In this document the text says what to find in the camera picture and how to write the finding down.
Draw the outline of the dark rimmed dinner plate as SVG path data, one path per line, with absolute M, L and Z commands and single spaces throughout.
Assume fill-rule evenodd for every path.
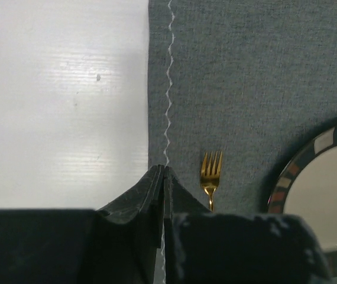
M 267 211 L 303 218 L 337 277 L 337 125 L 307 143 L 285 166 Z

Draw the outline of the grey cloth placemat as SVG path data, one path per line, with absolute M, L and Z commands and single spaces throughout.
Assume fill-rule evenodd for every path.
M 200 169 L 222 151 L 212 213 L 276 214 L 280 173 L 337 125 L 337 1 L 150 1 L 148 14 L 149 164 L 209 210 Z

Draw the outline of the gold fork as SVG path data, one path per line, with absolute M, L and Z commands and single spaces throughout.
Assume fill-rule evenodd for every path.
M 209 198 L 209 210 L 214 211 L 213 195 L 220 184 L 223 152 L 206 152 L 200 169 L 200 185 Z

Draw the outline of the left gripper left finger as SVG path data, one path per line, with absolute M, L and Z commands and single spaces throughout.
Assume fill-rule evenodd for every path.
M 101 209 L 0 209 L 0 283 L 153 283 L 164 166 Z

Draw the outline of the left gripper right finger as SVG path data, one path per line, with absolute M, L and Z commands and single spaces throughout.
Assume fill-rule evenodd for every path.
M 216 214 L 164 172 L 167 283 L 330 283 L 319 243 L 298 216 Z

